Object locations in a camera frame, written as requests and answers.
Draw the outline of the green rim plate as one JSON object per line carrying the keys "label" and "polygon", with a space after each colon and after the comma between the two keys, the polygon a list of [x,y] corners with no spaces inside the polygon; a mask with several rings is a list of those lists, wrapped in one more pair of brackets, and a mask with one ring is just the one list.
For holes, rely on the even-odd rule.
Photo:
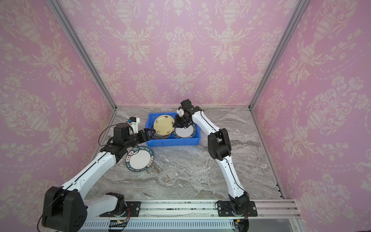
{"label": "green rim plate", "polygon": [[188,139],[193,138],[196,135],[196,132],[197,132],[196,125],[191,124],[187,128],[175,128],[172,134],[177,139]]}
{"label": "green rim plate", "polygon": [[154,151],[146,146],[133,148],[125,159],[126,167],[132,172],[143,172],[154,161]]}

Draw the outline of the cream floral plate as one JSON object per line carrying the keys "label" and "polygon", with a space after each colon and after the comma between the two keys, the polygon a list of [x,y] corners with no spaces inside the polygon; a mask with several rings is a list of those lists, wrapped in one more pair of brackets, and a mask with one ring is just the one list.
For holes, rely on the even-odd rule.
{"label": "cream floral plate", "polygon": [[154,121],[153,129],[158,135],[166,136],[174,131],[174,123],[174,118],[170,115],[161,115]]}

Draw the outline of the teal patterned plate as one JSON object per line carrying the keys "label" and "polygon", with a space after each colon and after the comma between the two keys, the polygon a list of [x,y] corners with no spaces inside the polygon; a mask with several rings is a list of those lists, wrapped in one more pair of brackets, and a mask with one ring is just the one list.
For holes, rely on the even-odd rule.
{"label": "teal patterned plate", "polygon": [[153,138],[154,138],[154,139],[166,139],[166,138],[168,138],[170,135],[171,135],[171,133],[170,133],[170,134],[167,134],[167,135],[160,135],[160,134],[158,134],[158,133],[156,132],[156,133],[153,134]]}

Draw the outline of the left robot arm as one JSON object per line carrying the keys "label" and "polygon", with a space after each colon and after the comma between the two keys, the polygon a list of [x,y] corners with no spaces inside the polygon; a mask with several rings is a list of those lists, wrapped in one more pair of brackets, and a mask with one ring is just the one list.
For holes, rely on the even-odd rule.
{"label": "left robot arm", "polygon": [[87,220],[102,214],[129,216],[130,209],[122,194],[108,192],[94,200],[85,197],[95,183],[128,154],[128,149],[151,140],[154,133],[154,129],[139,130],[132,120],[116,124],[113,137],[91,163],[60,187],[51,187],[45,193],[37,225],[57,232],[77,232]]}

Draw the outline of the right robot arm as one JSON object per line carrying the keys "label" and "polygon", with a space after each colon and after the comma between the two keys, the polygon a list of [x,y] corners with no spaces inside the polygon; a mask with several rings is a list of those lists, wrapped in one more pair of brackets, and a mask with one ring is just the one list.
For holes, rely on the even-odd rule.
{"label": "right robot arm", "polygon": [[236,215],[246,214],[250,204],[249,193],[242,187],[231,158],[231,142],[227,129],[216,126],[198,106],[189,99],[180,103],[174,119],[174,128],[188,128],[196,124],[207,135],[208,152],[221,168],[227,184],[230,206]]}

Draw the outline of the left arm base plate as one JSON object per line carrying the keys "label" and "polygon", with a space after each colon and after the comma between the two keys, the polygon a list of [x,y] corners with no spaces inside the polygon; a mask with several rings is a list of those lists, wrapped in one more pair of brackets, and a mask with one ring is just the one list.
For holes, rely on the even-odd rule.
{"label": "left arm base plate", "polygon": [[113,211],[106,212],[100,215],[103,217],[138,217],[140,213],[141,202],[140,201],[125,201],[120,203],[119,207]]}

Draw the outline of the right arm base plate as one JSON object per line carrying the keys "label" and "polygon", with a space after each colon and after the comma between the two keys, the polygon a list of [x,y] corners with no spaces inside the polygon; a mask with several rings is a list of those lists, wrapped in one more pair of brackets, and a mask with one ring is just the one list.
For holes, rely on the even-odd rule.
{"label": "right arm base plate", "polygon": [[214,204],[219,217],[257,217],[257,207],[255,202],[250,201],[247,205],[236,206],[231,201],[219,200]]}

